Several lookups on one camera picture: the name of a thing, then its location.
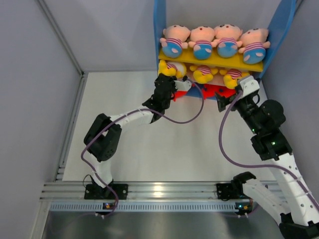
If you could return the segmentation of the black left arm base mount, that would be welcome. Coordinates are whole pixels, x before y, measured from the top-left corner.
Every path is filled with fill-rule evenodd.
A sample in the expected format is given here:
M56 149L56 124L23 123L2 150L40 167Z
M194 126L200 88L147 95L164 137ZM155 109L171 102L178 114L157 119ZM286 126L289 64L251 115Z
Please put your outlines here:
M113 181L110 184L111 189L116 193L119 200L126 200L128 195L128 184L114 183ZM108 189L107 187L102 188L94 180L91 180L91 183L85 186L85 200L115 200L115 194Z

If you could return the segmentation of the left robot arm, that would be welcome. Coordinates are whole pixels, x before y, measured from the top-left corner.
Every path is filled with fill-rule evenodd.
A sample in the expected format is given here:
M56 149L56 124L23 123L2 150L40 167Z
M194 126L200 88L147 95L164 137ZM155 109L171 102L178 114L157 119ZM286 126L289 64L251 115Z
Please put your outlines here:
M100 198L107 199L113 192L111 157L117 150L121 133L129 126L150 124L163 117L177 91L176 80L176 76L161 73L155 80L154 93L141 107L115 117L99 114L94 120L84 137L86 147L83 150L90 153L93 162L83 161L93 169L91 188Z

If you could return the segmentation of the boy doll striped shirt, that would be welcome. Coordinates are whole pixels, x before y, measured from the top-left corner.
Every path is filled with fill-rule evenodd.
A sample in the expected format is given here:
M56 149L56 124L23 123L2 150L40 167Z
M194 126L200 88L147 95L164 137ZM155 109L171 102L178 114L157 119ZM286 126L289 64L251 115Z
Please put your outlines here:
M214 32L213 46L217 48L220 57L230 58L237 54L243 44L240 40L242 29L232 24L221 24L214 28Z

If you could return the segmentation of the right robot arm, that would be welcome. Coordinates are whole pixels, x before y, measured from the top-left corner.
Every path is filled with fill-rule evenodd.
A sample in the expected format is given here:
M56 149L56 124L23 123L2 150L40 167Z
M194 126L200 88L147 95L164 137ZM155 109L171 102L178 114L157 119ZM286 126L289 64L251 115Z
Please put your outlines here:
M239 198L247 196L257 202L275 220L284 238L317 239L319 204L298 170L288 140L280 131L286 120L282 105L275 100L266 100L258 106L253 100L257 93L242 95L242 91L229 98L216 95L219 111L225 111L218 135L221 153L227 161L242 168L268 168L285 201L282 202L249 171L233 177L233 193ZM226 154L222 133L230 111L237 111L252 131L252 146L263 164L237 163Z

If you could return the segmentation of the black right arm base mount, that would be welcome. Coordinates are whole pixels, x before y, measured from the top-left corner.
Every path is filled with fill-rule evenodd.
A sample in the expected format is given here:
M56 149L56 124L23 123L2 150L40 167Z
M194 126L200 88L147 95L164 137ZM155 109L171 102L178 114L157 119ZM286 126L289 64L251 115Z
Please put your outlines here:
M217 183L217 198L222 201L248 199L243 192L243 184L251 179L256 179L256 176L247 171L234 176L229 183Z

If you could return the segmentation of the yellow duck plush striped shirt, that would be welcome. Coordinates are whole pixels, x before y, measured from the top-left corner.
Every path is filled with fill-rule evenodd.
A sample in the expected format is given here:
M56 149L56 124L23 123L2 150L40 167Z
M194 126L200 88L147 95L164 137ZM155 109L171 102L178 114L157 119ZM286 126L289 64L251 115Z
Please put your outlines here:
M242 72L238 69L220 69L219 73L223 76L225 87L229 89L235 89L238 80L250 75L249 72Z

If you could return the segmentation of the red shark plush toy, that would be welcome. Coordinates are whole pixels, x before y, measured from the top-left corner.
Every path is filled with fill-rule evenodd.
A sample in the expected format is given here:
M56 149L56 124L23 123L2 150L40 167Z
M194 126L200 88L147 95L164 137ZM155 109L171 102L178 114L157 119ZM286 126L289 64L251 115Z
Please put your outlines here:
M172 95L172 100L175 102L178 98L181 98L187 94L187 91L176 91Z

